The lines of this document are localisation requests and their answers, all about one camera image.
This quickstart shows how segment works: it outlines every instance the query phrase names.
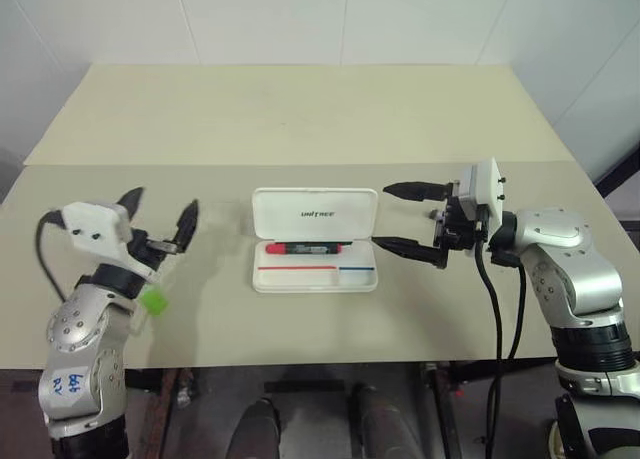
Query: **case lid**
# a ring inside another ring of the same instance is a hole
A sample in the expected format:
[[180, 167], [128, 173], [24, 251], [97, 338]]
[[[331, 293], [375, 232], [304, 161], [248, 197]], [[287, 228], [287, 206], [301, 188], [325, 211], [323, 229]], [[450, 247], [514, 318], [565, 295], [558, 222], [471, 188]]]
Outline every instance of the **case lid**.
[[253, 193], [256, 235], [275, 241], [352, 241], [371, 237], [373, 189], [259, 188]]

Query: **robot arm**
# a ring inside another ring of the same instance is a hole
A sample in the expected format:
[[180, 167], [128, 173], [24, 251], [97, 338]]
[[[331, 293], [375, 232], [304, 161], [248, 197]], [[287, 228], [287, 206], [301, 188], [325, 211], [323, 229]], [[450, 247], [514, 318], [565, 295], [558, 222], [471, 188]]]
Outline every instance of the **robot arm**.
[[503, 212], [504, 182], [490, 160], [468, 169], [460, 182], [388, 186], [385, 192], [402, 199], [446, 201], [446, 207], [431, 214], [434, 247], [397, 237], [373, 241], [445, 268], [449, 250], [471, 250], [491, 237], [492, 262], [524, 266], [551, 328], [560, 384], [570, 393], [556, 400], [567, 457], [604, 457], [625, 448], [635, 449], [618, 457], [638, 457], [640, 365], [624, 324], [620, 276], [595, 249], [578, 214]]
[[38, 397], [56, 458], [130, 457], [123, 349], [133, 299], [155, 281], [167, 254], [187, 249], [198, 218], [194, 201], [172, 240], [153, 241], [130, 226], [141, 194], [141, 188], [134, 189], [117, 204], [73, 203], [46, 216], [68, 232], [75, 248], [100, 261], [47, 327], [49, 356]]

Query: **red line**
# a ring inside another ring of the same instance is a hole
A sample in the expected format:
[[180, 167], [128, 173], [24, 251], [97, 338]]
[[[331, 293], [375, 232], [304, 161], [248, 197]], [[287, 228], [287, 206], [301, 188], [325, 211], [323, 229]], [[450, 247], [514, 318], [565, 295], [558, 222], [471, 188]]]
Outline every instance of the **red line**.
[[336, 266], [263, 266], [259, 267], [259, 271], [273, 271], [273, 270], [292, 270], [297, 271], [300, 269], [337, 269]]

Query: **floor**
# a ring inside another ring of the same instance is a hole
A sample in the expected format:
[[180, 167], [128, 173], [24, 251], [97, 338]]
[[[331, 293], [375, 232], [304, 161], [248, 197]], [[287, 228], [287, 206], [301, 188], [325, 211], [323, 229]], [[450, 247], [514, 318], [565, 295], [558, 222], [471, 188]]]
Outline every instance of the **floor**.
[[[283, 459], [362, 457], [349, 426], [346, 402], [348, 392], [358, 382], [375, 385], [383, 391], [403, 411], [409, 426], [423, 438], [424, 449], [438, 451], [438, 444], [426, 442], [437, 441], [439, 430], [417, 419], [413, 370], [413, 365], [402, 363], [197, 370], [199, 395], [186, 408], [174, 406], [163, 457], [224, 458], [233, 428], [245, 407], [265, 394], [280, 411]], [[47, 431], [37, 401], [37, 379], [37, 371], [0, 371], [2, 458], [50, 457]], [[487, 380], [477, 381], [451, 394], [465, 458], [484, 456], [479, 439], [484, 431], [487, 387]], [[494, 457], [545, 457], [546, 428], [554, 415], [553, 400], [560, 394], [562, 389], [552, 366], [508, 376], [503, 386]], [[141, 439], [148, 398], [149, 394], [142, 391], [129, 393], [127, 432], [132, 450]]]

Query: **white wall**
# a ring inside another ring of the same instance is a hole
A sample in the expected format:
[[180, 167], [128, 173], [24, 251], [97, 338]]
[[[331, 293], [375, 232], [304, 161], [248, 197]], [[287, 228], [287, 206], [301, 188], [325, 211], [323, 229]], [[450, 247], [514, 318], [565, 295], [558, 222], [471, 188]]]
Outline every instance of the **white wall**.
[[0, 197], [90, 62], [510, 63], [596, 179], [640, 137], [639, 0], [0, 0]]

